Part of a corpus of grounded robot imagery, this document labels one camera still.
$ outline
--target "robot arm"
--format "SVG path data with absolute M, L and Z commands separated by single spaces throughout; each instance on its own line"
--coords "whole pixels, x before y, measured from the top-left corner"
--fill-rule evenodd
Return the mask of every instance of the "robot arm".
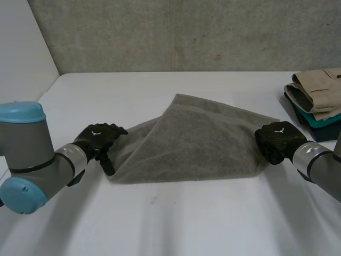
M 285 158 L 290 159 L 305 180 L 320 186 L 341 202 L 341 134 L 334 151 L 307 141 L 289 122 L 264 125 L 255 136 L 268 162 L 279 164 Z
M 89 125 L 74 142 L 54 151 L 40 104 L 0 104 L 0 155 L 11 172 L 0 187 L 1 201 L 16 213 L 33 213 L 65 186 L 77 184 L 91 159 L 113 175 L 107 153 L 122 134 L 127 131 L 114 124 Z

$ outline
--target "light blue joint cap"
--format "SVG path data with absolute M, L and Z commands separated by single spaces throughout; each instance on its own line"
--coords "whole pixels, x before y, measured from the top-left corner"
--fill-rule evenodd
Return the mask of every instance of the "light blue joint cap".
M 0 122 L 27 124 L 45 119 L 43 107 L 38 102 L 23 101 L 0 104 Z
M 19 177 L 10 177 L 4 181 L 0 187 L 0 198 L 9 209 L 19 214 L 31 214 L 47 202 L 40 188 Z

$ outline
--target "white wall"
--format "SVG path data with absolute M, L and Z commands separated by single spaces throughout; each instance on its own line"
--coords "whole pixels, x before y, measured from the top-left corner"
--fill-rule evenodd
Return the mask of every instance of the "white wall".
M 0 103 L 38 100 L 58 77 L 27 1 L 0 0 Z M 6 169 L 0 157 L 0 183 Z

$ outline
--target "logo on robotic hand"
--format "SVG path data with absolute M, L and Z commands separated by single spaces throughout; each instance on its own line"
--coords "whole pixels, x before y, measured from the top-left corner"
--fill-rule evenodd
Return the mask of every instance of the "logo on robotic hand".
M 91 133 L 92 133 L 92 135 L 99 135 L 99 134 L 101 134 L 100 132 L 99 133 L 95 133 L 95 132 L 93 132 L 93 131 L 91 131 Z
M 283 133 L 283 132 L 284 132 L 284 127 L 282 128 L 282 130 L 280 130 L 280 131 L 275 131 L 275 132 Z

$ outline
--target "gray towel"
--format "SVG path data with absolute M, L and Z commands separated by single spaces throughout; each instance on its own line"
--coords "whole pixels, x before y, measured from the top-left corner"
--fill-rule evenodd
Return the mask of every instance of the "gray towel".
M 245 178 L 267 162 L 254 132 L 277 119 L 177 94 L 164 114 L 129 129 L 109 151 L 117 183 Z

